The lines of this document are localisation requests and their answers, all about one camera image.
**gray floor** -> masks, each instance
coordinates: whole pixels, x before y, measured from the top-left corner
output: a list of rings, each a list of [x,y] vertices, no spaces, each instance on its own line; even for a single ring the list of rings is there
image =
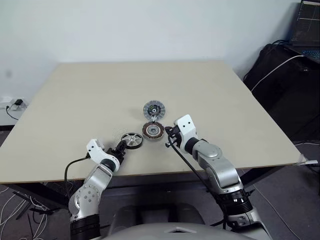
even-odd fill
[[[8,132],[0,131],[0,145]],[[299,150],[310,160],[319,160],[320,147],[315,145],[300,145]],[[255,185],[273,204],[291,229],[301,240],[320,239],[320,196],[319,175],[305,166],[286,166]],[[0,194],[0,206],[12,196],[12,190]],[[287,229],[281,219],[270,207],[267,201],[255,191],[251,198],[252,204],[271,233],[274,240],[294,240],[295,236]],[[6,218],[20,200],[15,197],[3,211]],[[142,195],[122,195],[103,197],[100,203],[100,223],[107,225],[112,222],[115,212],[127,205],[135,204],[188,203],[195,206],[206,224],[212,224],[222,218],[219,207],[212,197],[204,190],[182,190],[178,192],[149,193]],[[32,223],[33,231],[37,225]],[[48,217],[48,224],[41,237],[45,240],[69,239],[69,214],[61,210]],[[28,215],[21,219],[10,219],[3,231],[2,240],[31,239]]]

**power outlet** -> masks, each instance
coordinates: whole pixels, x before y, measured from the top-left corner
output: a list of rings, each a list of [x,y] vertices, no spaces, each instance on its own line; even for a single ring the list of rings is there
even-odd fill
[[[22,100],[22,104],[17,106],[14,105],[14,103],[18,100],[21,99]],[[26,109],[28,107],[29,103],[25,100],[24,97],[2,97],[2,99],[0,100],[0,109],[6,109],[7,106],[11,107],[10,110],[11,111],[16,111],[19,109]]]

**white wall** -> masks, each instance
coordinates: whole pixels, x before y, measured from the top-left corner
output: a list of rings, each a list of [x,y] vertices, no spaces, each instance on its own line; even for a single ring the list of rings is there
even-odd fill
[[[59,62],[224,59],[242,77],[298,2],[0,0],[0,97],[30,102]]]

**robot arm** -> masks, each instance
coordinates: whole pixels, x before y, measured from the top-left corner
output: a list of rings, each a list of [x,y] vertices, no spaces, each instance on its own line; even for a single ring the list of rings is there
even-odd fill
[[[126,142],[104,152],[104,146],[92,139],[86,149],[97,165],[83,185],[70,197],[69,211],[71,240],[96,239],[100,234],[99,203],[113,173],[119,170],[125,155]]]
[[[191,154],[206,171],[213,197],[220,206],[228,226],[234,232],[241,232],[244,235],[246,232],[248,234],[259,232],[259,235],[265,235],[265,239],[270,239],[257,210],[250,203],[249,195],[244,190],[235,167],[223,156],[221,149],[203,139],[198,139],[190,115],[179,118],[174,125],[165,128],[168,137],[173,139],[183,153]]]

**beige table top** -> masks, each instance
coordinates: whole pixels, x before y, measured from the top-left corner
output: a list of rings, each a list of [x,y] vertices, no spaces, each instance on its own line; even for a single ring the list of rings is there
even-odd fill
[[[300,152],[222,61],[63,63],[53,72],[0,148],[0,182],[55,181],[86,155],[92,138],[115,147],[127,132],[142,132],[143,106],[159,100],[160,120],[190,114],[200,138],[219,146],[236,168],[293,164]],[[118,176],[190,171],[167,136],[127,150]],[[191,164],[198,164],[187,156]],[[70,179],[94,163],[73,164]]]

